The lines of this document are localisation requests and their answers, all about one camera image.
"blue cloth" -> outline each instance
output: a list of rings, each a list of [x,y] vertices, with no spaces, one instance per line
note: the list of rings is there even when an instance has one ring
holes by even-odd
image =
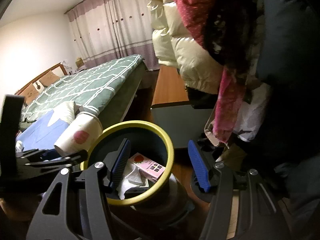
[[[52,114],[53,110],[49,111],[17,137],[17,140],[22,141],[24,151],[31,149],[54,149],[53,144],[69,124],[59,119],[48,127]]]

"bed frame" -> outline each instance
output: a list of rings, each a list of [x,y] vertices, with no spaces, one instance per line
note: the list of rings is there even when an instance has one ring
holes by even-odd
[[[24,85],[21,89],[19,89],[17,92],[15,92],[15,95],[19,95],[20,93],[22,93],[23,90],[25,90],[30,84],[36,82],[37,80],[39,80],[40,78],[42,78],[45,74],[47,74],[50,70],[54,70],[60,68],[63,72],[64,75],[68,75],[67,71],[65,70],[64,66],[61,63],[58,63],[56,65],[54,65],[53,67],[47,69],[46,71],[42,72],[40,75],[36,76],[33,80],[31,80],[30,82],[28,82],[26,85]]]

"cream puffer jacket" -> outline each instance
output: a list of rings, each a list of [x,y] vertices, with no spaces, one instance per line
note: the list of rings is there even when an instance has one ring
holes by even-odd
[[[176,67],[186,86],[217,94],[222,66],[184,27],[173,0],[148,0],[153,46],[159,64]]]

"pink dot on cup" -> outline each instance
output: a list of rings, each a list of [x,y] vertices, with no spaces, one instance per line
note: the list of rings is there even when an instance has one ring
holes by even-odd
[[[88,137],[89,137],[89,133],[83,130],[76,131],[75,134],[73,135],[73,138],[75,139],[77,144],[85,143]]]

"white wall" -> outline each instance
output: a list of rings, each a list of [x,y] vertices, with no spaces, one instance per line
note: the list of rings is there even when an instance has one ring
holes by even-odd
[[[59,62],[76,69],[79,55],[72,41],[63,12],[26,17],[0,28],[0,106],[5,94],[14,94]]]

